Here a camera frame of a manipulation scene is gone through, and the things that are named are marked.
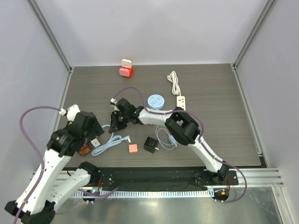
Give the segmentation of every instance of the white backdrop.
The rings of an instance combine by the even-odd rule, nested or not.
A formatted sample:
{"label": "white backdrop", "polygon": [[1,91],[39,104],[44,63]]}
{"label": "white backdrop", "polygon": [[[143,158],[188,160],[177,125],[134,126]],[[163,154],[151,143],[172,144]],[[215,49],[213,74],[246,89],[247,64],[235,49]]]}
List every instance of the white backdrop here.
{"label": "white backdrop", "polygon": [[37,0],[72,66],[232,63],[266,0]]}
{"label": "white backdrop", "polygon": [[278,0],[239,66],[270,166],[299,223],[299,2]]}
{"label": "white backdrop", "polygon": [[[34,106],[58,107],[67,70],[25,0],[0,1],[0,223],[12,223],[4,211],[29,184],[39,158],[20,132],[21,114]],[[24,127],[44,153],[56,113],[28,114]]]}

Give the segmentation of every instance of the gray wood surface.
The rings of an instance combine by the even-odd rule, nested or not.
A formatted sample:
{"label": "gray wood surface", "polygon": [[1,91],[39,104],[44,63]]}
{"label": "gray wood surface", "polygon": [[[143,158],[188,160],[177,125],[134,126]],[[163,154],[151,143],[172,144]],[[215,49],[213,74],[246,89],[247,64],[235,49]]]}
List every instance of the gray wood surface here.
{"label": "gray wood surface", "polygon": [[[135,86],[141,90],[145,102],[152,94],[165,98],[164,110],[176,106],[172,84],[166,75],[175,70],[186,108],[199,115],[205,125],[205,140],[224,160],[235,165],[260,165],[255,144],[243,109],[235,78],[229,64],[211,65],[143,65],[135,66],[132,79],[119,75],[119,66],[75,67],[64,107],[78,104],[81,110],[93,112],[101,125],[110,124],[110,99],[119,90]],[[119,97],[126,98],[135,106],[142,105],[138,93],[126,90]],[[66,119],[61,118],[60,127]],[[150,166],[203,166],[204,163],[188,147],[178,146],[173,150],[160,150],[151,154],[143,150],[147,136],[155,137],[156,126],[129,124],[125,130],[116,132],[130,135],[132,143],[141,148],[138,153],[128,152],[128,143],[123,142],[103,154],[82,157],[75,154],[68,167],[76,167],[89,161],[99,167],[150,167]],[[108,130],[99,137],[105,144]],[[166,135],[161,131],[161,138]]]}

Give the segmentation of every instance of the electrical outlet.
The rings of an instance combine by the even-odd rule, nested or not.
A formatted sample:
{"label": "electrical outlet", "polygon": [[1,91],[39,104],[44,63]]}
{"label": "electrical outlet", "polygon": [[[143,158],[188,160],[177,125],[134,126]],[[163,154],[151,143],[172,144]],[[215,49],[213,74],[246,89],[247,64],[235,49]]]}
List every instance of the electrical outlet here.
{"label": "electrical outlet", "polygon": [[182,108],[184,111],[186,110],[186,101],[185,97],[177,96],[177,106]]}
{"label": "electrical outlet", "polygon": [[132,62],[130,60],[128,60],[128,59],[122,59],[121,65],[124,68],[130,69],[132,67]]}

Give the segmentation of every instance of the blue round power strip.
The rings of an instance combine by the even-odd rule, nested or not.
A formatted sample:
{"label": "blue round power strip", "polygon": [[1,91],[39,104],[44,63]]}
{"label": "blue round power strip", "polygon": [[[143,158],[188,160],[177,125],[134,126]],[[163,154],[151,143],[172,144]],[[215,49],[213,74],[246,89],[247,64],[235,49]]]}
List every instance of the blue round power strip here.
{"label": "blue round power strip", "polygon": [[148,98],[148,106],[150,109],[158,109],[161,110],[164,107],[165,100],[162,96],[158,94],[151,95]]}

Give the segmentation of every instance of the black power adapter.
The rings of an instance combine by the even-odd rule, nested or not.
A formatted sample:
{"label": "black power adapter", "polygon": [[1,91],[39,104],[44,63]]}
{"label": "black power adapter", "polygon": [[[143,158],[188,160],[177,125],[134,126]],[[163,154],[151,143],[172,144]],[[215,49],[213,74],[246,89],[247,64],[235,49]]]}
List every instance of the black power adapter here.
{"label": "black power adapter", "polygon": [[157,148],[159,142],[157,139],[148,137],[143,145],[143,149],[150,152],[150,153],[155,153],[156,150],[159,150]]}

